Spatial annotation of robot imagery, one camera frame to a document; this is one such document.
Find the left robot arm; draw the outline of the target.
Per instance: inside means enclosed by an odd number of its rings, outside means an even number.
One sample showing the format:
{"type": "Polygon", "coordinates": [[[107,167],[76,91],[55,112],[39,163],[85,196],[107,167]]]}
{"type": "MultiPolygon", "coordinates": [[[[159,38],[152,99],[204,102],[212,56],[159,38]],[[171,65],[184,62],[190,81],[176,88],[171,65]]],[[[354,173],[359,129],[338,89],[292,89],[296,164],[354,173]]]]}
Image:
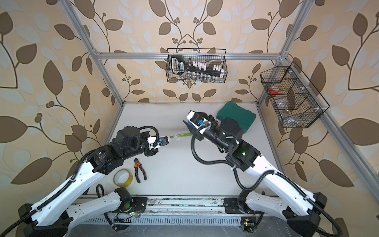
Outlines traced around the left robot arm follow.
{"type": "Polygon", "coordinates": [[[5,237],[24,223],[27,237],[64,237],[80,222],[121,209],[131,199],[125,187],[86,203],[73,205],[73,202],[93,184],[122,166],[126,159],[140,154],[153,156],[159,147],[168,144],[168,137],[161,137],[153,126],[126,126],[109,144],[87,152],[72,175],[47,197],[19,208],[20,219],[1,236],[5,237]]]}

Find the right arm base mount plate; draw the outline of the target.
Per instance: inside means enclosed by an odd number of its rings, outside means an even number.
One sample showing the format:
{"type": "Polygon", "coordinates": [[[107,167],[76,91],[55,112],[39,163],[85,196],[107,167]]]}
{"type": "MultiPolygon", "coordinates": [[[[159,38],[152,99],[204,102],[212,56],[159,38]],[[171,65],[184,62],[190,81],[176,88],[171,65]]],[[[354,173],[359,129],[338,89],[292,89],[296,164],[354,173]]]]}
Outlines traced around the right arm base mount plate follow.
{"type": "Polygon", "coordinates": [[[252,210],[247,204],[238,198],[224,198],[224,208],[226,214],[262,214],[261,211],[252,210]]]}

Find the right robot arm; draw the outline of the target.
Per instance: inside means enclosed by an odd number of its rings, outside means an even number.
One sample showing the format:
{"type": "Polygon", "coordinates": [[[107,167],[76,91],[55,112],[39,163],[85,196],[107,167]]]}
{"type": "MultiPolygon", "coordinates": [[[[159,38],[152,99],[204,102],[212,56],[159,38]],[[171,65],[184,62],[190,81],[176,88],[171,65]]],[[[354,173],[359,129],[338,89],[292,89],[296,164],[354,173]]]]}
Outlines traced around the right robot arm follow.
{"type": "Polygon", "coordinates": [[[234,119],[221,122],[211,115],[191,111],[184,122],[192,134],[190,149],[203,165],[225,164],[231,167],[238,186],[243,190],[238,198],[243,213],[258,211],[286,221],[302,237],[315,233],[326,237],[341,237],[343,231],[326,211],[327,198],[297,185],[273,167],[255,147],[242,139],[244,130],[234,119]],[[206,161],[195,151],[195,140],[207,139],[224,160],[206,161]]]}

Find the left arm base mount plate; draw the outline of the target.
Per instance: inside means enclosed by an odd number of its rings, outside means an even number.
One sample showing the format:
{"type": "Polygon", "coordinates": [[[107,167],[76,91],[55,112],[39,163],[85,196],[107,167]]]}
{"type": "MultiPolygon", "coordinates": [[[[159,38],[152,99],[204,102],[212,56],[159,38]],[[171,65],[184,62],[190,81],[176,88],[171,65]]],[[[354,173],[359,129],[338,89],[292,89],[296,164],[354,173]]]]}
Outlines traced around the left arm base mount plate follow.
{"type": "Polygon", "coordinates": [[[142,213],[146,210],[147,207],[147,197],[132,197],[130,200],[125,201],[118,207],[116,210],[110,212],[112,214],[116,214],[119,212],[138,212],[142,213]]]}

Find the pink flower bouquet green stems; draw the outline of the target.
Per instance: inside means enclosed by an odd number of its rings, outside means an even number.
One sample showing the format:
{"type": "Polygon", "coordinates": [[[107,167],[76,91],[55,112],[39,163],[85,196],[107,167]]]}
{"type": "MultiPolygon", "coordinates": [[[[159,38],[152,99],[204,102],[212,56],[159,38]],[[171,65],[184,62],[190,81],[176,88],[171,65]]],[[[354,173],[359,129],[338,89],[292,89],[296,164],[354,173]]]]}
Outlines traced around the pink flower bouquet green stems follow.
{"type": "Polygon", "coordinates": [[[192,137],[192,134],[190,132],[187,132],[187,133],[180,133],[180,134],[176,134],[176,135],[170,135],[169,138],[183,138],[183,137],[192,137]]]}

